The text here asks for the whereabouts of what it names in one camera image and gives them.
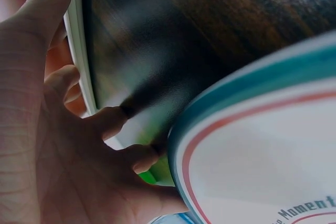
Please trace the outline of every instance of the dark wood grain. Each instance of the dark wood grain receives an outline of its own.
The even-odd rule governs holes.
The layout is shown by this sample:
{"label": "dark wood grain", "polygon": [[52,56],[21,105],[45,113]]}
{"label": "dark wood grain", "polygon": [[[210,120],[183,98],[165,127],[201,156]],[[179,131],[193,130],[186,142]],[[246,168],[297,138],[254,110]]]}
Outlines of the dark wood grain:
{"label": "dark wood grain", "polygon": [[[336,0],[83,0],[94,94],[132,117],[123,144],[165,142],[181,110],[246,64],[336,28]],[[169,180],[165,160],[152,170]]]}

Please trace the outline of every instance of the red stripe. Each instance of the red stripe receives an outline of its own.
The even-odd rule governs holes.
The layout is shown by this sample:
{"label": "red stripe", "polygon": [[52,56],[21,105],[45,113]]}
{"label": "red stripe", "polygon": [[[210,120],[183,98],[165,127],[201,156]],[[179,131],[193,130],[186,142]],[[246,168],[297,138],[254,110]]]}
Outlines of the red stripe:
{"label": "red stripe", "polygon": [[205,216],[204,212],[202,211],[201,207],[199,206],[199,203],[197,202],[197,199],[195,197],[195,194],[192,190],[191,182],[190,182],[190,175],[189,175],[189,165],[190,165],[190,159],[195,151],[197,145],[209,134],[217,130],[218,128],[221,128],[227,124],[230,124],[234,121],[240,120],[244,117],[255,115],[261,112],[266,112],[269,110],[285,107],[288,105],[293,104],[299,104],[299,103],[305,103],[310,101],[316,101],[316,100],[323,100],[323,99],[330,99],[336,97],[336,91],[330,91],[330,92],[324,92],[324,93],[316,93],[316,94],[309,94],[309,95],[302,95],[300,97],[291,98],[283,101],[278,101],[262,106],[258,106],[255,108],[251,108],[249,110],[239,112],[233,115],[230,115],[228,117],[219,119],[218,121],[210,124],[208,127],[200,131],[188,144],[186,147],[186,150],[183,155],[182,159],[182,174],[185,182],[186,189],[191,197],[191,200],[193,201],[197,211],[199,214],[203,217],[203,219],[206,221],[207,224],[211,224],[209,219]]}
{"label": "red stripe", "polygon": [[302,218],[292,222],[292,224],[298,223],[299,221],[302,221],[302,220],[305,220],[305,219],[308,219],[308,218],[311,218],[311,217],[316,217],[316,216],[321,216],[321,215],[336,215],[336,212],[325,212],[325,213],[322,213],[322,214],[305,216],[305,217],[302,217]]}

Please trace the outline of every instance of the green object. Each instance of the green object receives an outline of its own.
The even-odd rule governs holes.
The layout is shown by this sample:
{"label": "green object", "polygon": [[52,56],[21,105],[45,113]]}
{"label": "green object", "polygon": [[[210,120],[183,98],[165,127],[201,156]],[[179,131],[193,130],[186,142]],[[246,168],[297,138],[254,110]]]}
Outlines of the green object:
{"label": "green object", "polygon": [[149,184],[156,184],[157,182],[151,172],[140,173],[139,176]]}

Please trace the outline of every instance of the white book edge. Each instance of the white book edge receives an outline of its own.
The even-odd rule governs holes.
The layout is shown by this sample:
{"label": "white book edge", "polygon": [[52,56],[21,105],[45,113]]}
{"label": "white book edge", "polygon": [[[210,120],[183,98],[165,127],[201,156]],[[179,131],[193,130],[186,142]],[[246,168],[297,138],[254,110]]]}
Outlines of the white book edge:
{"label": "white book edge", "polygon": [[[68,34],[71,57],[81,75],[79,85],[87,108],[87,115],[90,116],[95,114],[98,109],[91,83],[82,13],[82,0],[71,0],[69,8],[64,15],[64,23]],[[123,148],[115,137],[107,140],[106,144],[115,150]]]}

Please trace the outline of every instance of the skin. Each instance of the skin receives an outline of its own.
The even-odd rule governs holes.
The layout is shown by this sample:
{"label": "skin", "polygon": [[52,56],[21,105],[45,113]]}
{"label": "skin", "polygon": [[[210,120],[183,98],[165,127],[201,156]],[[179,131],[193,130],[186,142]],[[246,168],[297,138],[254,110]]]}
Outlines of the skin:
{"label": "skin", "polygon": [[147,223],[187,211],[173,187],[137,173],[150,146],[103,140],[127,121],[119,107],[81,119],[64,103],[79,80],[65,66],[44,81],[46,54],[70,0],[28,0],[0,23],[0,223]]}

